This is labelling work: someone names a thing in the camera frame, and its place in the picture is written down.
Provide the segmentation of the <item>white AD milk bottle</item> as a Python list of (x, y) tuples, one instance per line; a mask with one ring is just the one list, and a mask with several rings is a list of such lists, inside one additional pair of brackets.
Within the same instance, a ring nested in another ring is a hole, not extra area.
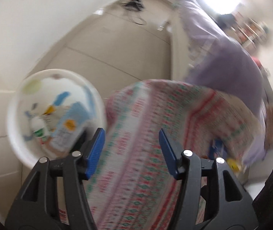
[(30, 119), (30, 128), (34, 136), (41, 144), (47, 142), (50, 137), (50, 132), (45, 124), (45, 121), (41, 117), (34, 116), (32, 119)]

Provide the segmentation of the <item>white polka dot trash bin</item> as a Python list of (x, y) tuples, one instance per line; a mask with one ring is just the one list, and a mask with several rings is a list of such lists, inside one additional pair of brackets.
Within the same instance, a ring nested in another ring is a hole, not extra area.
[[(6, 120), (6, 131), (14, 154), (31, 169), (39, 158), (50, 160), (68, 155), (50, 146), (52, 133), (60, 118), (71, 105), (80, 102), (90, 114), (90, 121), (81, 135), (90, 140), (98, 128), (106, 129), (105, 106), (97, 89), (83, 76), (64, 69), (49, 69), (26, 78), (11, 99)], [(44, 144), (34, 136), (30, 119), (41, 117), (50, 132)]]

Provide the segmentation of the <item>light blue milk carton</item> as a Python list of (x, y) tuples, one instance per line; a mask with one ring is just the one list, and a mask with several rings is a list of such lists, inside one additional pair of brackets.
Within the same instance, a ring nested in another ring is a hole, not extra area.
[(80, 102), (73, 103), (58, 121), (50, 146), (59, 152), (70, 151), (90, 119), (88, 110)]

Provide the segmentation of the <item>dark blue snack box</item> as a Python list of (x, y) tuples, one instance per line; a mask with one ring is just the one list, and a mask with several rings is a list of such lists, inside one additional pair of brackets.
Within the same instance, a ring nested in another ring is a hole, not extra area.
[(228, 158), (227, 148), (220, 139), (213, 140), (209, 147), (208, 158), (214, 160), (217, 157)]

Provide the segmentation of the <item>patterned red green tablecloth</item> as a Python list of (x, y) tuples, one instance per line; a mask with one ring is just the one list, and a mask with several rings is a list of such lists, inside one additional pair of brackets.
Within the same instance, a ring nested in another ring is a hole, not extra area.
[(199, 157), (221, 139), (238, 161), (262, 133), (239, 98), (179, 81), (140, 81), (115, 92), (107, 99), (106, 117), (97, 169), (83, 183), (98, 229), (168, 227), (181, 183), (167, 169), (161, 129)]

